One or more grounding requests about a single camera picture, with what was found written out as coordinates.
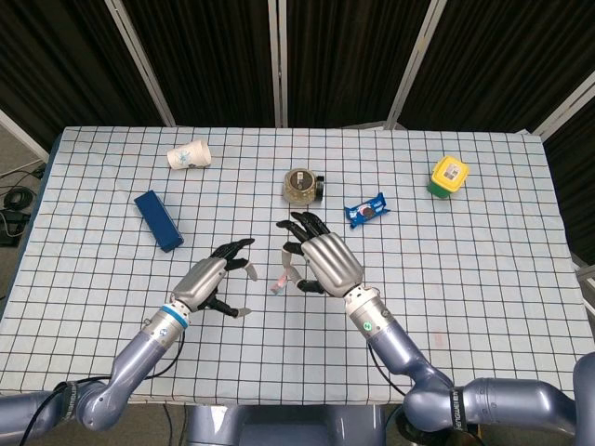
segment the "black curtain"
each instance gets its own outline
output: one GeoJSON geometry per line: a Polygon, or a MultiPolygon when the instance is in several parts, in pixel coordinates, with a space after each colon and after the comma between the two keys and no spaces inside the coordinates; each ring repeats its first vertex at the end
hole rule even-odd
{"type": "Polygon", "coordinates": [[[449,0],[399,123],[533,131],[595,71],[594,42],[592,0],[449,0]]]}
{"type": "Polygon", "coordinates": [[[595,99],[544,146],[571,251],[595,264],[595,99]]]}
{"type": "Polygon", "coordinates": [[[289,125],[386,120],[429,3],[289,0],[289,125]]]}
{"type": "Polygon", "coordinates": [[[162,123],[103,0],[0,2],[0,108],[47,150],[67,125],[162,123]]]}
{"type": "Polygon", "coordinates": [[[274,126],[267,0],[126,0],[179,125],[274,126]]]}

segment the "yellow container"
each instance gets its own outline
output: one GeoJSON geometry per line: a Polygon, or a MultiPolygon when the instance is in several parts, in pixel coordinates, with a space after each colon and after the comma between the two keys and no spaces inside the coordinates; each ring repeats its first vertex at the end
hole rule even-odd
{"type": "Polygon", "coordinates": [[[465,163],[447,155],[434,166],[428,190],[437,197],[447,198],[463,186],[468,174],[469,167],[465,163]]]}

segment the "label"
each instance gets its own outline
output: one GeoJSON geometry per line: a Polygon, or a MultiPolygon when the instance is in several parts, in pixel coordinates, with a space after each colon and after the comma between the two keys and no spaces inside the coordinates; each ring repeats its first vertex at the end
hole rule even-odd
{"type": "Polygon", "coordinates": [[[453,429],[467,432],[463,387],[454,387],[450,390],[450,413],[453,419],[453,429]]]}
{"type": "Polygon", "coordinates": [[[458,177],[458,174],[461,173],[461,169],[460,166],[458,164],[454,164],[454,163],[450,163],[448,165],[448,167],[446,167],[446,170],[444,171],[443,175],[444,177],[450,179],[451,181],[454,181],[456,177],[458,177]]]}
{"type": "Polygon", "coordinates": [[[73,416],[74,406],[78,400],[78,394],[78,383],[76,383],[76,381],[68,381],[66,383],[66,388],[64,388],[62,392],[60,423],[69,421],[73,416]]]}

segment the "blue snack wrapper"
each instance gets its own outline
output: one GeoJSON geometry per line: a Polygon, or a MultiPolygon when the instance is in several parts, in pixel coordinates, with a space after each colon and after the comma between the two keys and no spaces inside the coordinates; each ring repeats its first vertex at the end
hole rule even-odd
{"type": "Polygon", "coordinates": [[[349,219],[351,228],[356,228],[366,221],[389,212],[384,195],[379,192],[375,198],[355,207],[346,207],[345,215],[349,219]]]}

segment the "blue box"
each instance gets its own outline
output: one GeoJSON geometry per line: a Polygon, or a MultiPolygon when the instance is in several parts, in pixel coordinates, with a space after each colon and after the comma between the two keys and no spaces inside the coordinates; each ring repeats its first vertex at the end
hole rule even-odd
{"type": "Polygon", "coordinates": [[[168,253],[184,242],[163,202],[155,192],[149,190],[135,198],[134,201],[161,249],[168,253]]]}

